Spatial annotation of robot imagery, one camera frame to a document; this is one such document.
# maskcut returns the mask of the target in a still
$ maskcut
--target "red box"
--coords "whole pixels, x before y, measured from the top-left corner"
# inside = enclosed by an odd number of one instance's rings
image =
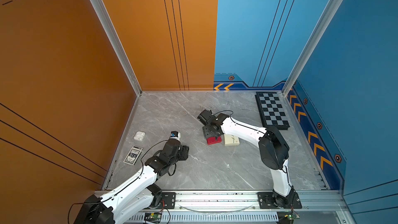
[[[211,137],[207,139],[207,144],[216,144],[216,143],[221,143],[221,137],[218,137],[216,140],[216,137]]]

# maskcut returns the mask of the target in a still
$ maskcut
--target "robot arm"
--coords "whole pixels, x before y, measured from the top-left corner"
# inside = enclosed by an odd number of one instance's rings
[[[189,147],[182,146],[179,140],[180,134],[172,132],[163,149],[135,175],[99,198],[87,198],[74,224],[121,224],[144,208],[158,207],[162,190],[154,183],[176,162],[188,158]]]
[[[230,134],[258,147],[262,162],[271,169],[275,204],[281,208],[291,207],[296,193],[289,179],[289,146],[276,127],[255,127],[223,113],[215,116],[208,110],[201,112],[198,119],[204,125],[206,138]]]

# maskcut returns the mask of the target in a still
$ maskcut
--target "orange wall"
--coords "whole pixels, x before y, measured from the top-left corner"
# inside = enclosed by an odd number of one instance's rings
[[[66,223],[101,188],[136,95],[89,0],[8,1],[0,103],[87,159],[0,105],[1,121],[75,161],[0,122],[1,222]]]
[[[218,0],[103,0],[143,90],[212,90]]]

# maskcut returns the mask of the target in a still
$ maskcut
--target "blue wall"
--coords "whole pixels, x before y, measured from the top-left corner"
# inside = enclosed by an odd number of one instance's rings
[[[281,0],[276,11],[279,0],[218,0],[215,74],[236,74],[250,87],[285,80],[327,2]]]
[[[298,78],[346,159],[358,224],[398,212],[397,2],[344,0]]]

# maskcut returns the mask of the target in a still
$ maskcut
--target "marble floor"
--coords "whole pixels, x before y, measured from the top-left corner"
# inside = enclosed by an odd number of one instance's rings
[[[203,109],[213,112],[233,110],[233,117],[254,126],[262,126],[255,92],[144,92],[137,108],[127,139],[122,144],[108,189],[113,189],[135,174],[141,162],[134,166],[123,162],[133,145],[146,152],[155,143],[169,137],[171,131],[181,133],[181,143],[189,146],[189,158],[177,162],[173,176],[164,175],[156,184],[163,190],[173,189],[262,189],[273,188],[270,169],[260,159],[257,147],[241,140],[239,146],[224,146],[223,143],[207,145],[202,124],[197,116]],[[294,118],[288,114],[289,122]],[[143,131],[142,142],[133,139],[135,132]],[[281,131],[290,146],[289,176],[296,189],[321,189],[317,169],[306,153],[305,143],[293,127]],[[164,143],[155,146],[144,157],[151,157],[162,149]]]

